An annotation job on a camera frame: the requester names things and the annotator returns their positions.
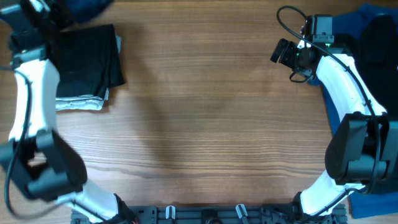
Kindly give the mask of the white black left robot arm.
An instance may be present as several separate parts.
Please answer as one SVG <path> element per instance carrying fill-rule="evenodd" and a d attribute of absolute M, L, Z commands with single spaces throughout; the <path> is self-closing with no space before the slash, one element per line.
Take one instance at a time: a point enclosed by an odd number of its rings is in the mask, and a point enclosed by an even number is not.
<path fill-rule="evenodd" d="M 1 19 L 12 30 L 7 69 L 17 83 L 14 124 L 1 146 L 6 207 L 12 207 L 9 186 L 14 184 L 25 198 L 71 207 L 92 223 L 115 218 L 117 196 L 88 178 L 82 158 L 57 131 L 59 34 L 73 22 L 64 3 L 2 1 Z"/>

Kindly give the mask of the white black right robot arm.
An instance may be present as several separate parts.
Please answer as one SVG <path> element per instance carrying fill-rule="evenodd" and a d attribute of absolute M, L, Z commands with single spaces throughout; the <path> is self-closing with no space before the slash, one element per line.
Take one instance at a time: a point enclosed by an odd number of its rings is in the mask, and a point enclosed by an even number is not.
<path fill-rule="evenodd" d="M 392 15 L 305 16 L 299 43 L 280 39 L 271 60 L 294 83 L 320 81 L 333 137 L 325 171 L 299 193 L 303 217 L 351 201 L 355 218 L 397 211 L 397 26 Z"/>

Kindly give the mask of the blue denim shorts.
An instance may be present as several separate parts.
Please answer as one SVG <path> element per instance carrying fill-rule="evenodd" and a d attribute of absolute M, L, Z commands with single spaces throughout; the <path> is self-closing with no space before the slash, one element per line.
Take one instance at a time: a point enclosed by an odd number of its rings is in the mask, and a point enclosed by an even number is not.
<path fill-rule="evenodd" d="M 113 2 L 113 0 L 64 0 L 73 20 L 80 24 L 99 16 Z"/>

